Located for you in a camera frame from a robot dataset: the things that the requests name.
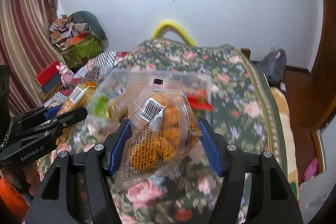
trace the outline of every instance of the bed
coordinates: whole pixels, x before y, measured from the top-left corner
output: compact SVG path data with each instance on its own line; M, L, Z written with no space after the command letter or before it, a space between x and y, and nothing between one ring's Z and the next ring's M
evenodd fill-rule
M297 196L297 168L287 102L269 88L260 71L230 45L194 47L162 38L141 43L115 65L132 71L195 71L211 76L214 131L246 152L269 150L276 157ZM112 68L88 68L85 80L99 82ZM97 139L78 123L69 140L38 161L41 178L57 153L87 151ZM169 177L151 176L119 193L111 193L123 223L207 223L222 179L209 167L199 142ZM246 218L251 176L246 175L238 223Z

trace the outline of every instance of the snack package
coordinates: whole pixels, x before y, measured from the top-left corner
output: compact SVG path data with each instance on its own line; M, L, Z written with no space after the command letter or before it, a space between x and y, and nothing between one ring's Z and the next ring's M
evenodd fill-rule
M86 107L94 95L95 90L96 84L93 82L86 82L83 85L77 85L71 95L66 99L57 115L73 110L76 107ZM73 127L74 125L63 129L62 135L56 140L57 146L68 140Z
M132 137L125 143L115 191L155 174L168 175L199 140L201 130L182 82L131 73L126 87Z

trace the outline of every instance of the barcode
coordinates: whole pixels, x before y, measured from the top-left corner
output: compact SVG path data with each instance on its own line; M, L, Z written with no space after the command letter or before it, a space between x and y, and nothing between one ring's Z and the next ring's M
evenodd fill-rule
M150 98L144 105L145 109L142 111L140 117L150 122L152 119L156 117L160 113L160 111L164 108L159 102Z
M73 101L74 104L77 104L79 100L83 97L84 91L79 87L76 87L71 93L69 99Z

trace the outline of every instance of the metal screw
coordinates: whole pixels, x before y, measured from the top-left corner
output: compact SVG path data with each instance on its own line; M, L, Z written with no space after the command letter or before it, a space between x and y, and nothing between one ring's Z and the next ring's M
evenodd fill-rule
M272 153L271 152L269 152L269 151L264 151L264 156L266 157L266 158L270 158L270 157L272 157Z
M237 147L236 147L234 144L229 144L229 145L227 146L227 148L228 148L228 150L230 150L230 151L235 151L235 150L237 149Z
M61 152L59 153L59 156L60 156L61 158L64 158L67 154L68 154L68 151L63 150L63 151L61 151Z
M95 149L96 151L100 151L100 150L102 150L103 148L104 148L104 146L103 146L101 143L96 144L96 145L94 146L94 149Z

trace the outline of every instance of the pink slipper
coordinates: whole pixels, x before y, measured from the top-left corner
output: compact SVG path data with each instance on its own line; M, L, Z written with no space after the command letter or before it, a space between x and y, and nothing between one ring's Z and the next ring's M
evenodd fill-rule
M303 173L303 181L307 181L312 178L312 176L316 174L318 166L319 161L317 158L314 158Z

